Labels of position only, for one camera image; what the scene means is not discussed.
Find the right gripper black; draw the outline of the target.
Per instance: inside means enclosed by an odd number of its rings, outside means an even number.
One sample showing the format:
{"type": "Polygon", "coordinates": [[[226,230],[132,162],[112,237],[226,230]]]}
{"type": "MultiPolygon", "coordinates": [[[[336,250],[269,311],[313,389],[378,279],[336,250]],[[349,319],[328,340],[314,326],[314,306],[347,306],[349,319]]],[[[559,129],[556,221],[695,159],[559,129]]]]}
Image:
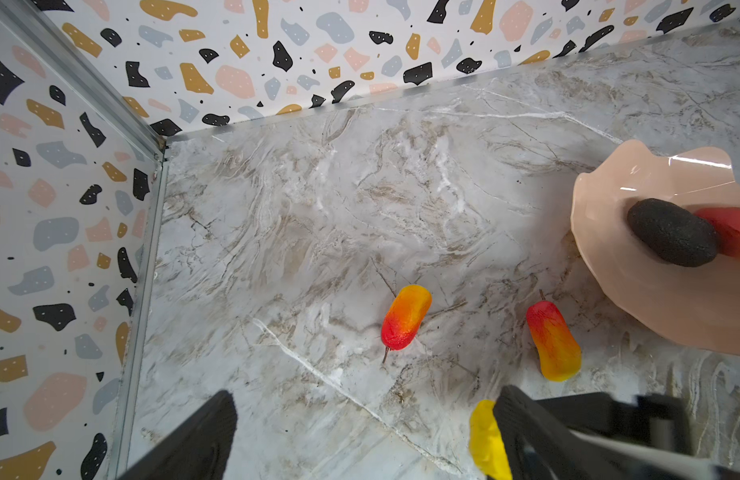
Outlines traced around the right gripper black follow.
{"type": "Polygon", "coordinates": [[[630,479],[740,479],[738,470],[691,455],[690,422],[678,398],[647,394],[624,403],[588,393],[538,404],[580,439],[603,439],[603,453],[630,479]]]}

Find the dark fake avocado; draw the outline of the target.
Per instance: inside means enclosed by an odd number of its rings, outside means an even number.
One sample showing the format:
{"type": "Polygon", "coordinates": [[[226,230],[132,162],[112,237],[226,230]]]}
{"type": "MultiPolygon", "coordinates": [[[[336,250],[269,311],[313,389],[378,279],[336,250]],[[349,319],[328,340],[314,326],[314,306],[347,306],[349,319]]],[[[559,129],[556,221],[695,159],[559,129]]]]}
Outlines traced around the dark fake avocado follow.
{"type": "Polygon", "coordinates": [[[628,210],[626,222],[642,243],[670,264],[695,268],[718,255],[712,224],[674,203],[640,200],[628,210]]]}

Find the yellow fake bell pepper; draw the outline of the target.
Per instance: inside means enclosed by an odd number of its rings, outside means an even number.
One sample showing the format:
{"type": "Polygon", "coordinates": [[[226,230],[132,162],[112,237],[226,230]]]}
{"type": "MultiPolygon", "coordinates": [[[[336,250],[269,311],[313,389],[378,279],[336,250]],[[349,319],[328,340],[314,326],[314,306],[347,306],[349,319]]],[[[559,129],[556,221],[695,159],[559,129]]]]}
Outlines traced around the yellow fake bell pepper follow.
{"type": "Polygon", "coordinates": [[[469,453],[484,475],[497,480],[512,480],[504,442],[493,415],[495,402],[480,401],[469,420],[469,453]]]}

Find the red orange fake mango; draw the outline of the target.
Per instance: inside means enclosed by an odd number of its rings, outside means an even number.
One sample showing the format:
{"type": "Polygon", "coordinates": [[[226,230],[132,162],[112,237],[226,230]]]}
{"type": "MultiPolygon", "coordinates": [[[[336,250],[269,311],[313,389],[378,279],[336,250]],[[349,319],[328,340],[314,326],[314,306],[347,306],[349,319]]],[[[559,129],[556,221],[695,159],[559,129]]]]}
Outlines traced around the red orange fake mango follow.
{"type": "Polygon", "coordinates": [[[412,343],[431,304],[432,295],[422,286],[408,285],[400,290],[381,327],[383,362],[390,351],[402,350],[412,343]]]}

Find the red yellow fake mango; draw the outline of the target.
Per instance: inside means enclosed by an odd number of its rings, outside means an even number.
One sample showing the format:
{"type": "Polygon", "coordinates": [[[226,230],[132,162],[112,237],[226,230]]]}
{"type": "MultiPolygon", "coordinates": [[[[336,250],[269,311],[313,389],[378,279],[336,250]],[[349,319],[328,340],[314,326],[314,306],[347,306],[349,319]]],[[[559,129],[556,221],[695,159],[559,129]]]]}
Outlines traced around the red yellow fake mango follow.
{"type": "Polygon", "coordinates": [[[540,292],[541,300],[526,312],[526,322],[538,352],[542,375],[564,382],[582,366],[582,351],[558,307],[540,292]]]}

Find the red fake strawberry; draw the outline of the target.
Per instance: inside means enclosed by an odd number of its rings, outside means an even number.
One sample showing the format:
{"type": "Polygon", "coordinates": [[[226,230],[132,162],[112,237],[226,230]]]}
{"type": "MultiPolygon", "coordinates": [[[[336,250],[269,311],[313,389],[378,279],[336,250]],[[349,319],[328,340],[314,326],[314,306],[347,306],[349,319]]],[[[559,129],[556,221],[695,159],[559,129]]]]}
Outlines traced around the red fake strawberry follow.
{"type": "Polygon", "coordinates": [[[740,207],[707,207],[695,215],[714,227],[721,254],[740,259],[740,207]]]}

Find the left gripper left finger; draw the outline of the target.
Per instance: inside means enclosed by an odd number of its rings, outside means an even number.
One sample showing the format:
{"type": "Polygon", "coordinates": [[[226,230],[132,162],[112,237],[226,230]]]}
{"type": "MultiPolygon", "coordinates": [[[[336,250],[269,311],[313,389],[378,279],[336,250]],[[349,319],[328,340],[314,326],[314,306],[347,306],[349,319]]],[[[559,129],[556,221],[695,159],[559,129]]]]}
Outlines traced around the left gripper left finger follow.
{"type": "Polygon", "coordinates": [[[221,479],[231,454],[237,420],[232,394],[220,390],[120,478],[221,479]]]}

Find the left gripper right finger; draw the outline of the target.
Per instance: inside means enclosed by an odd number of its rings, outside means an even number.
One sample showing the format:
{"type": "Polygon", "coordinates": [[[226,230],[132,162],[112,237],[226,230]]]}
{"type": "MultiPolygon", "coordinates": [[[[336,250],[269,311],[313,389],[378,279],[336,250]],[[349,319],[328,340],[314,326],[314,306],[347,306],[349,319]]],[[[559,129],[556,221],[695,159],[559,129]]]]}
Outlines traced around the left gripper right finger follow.
{"type": "Polygon", "coordinates": [[[516,386],[501,389],[493,415],[514,479],[627,477],[516,386]]]}

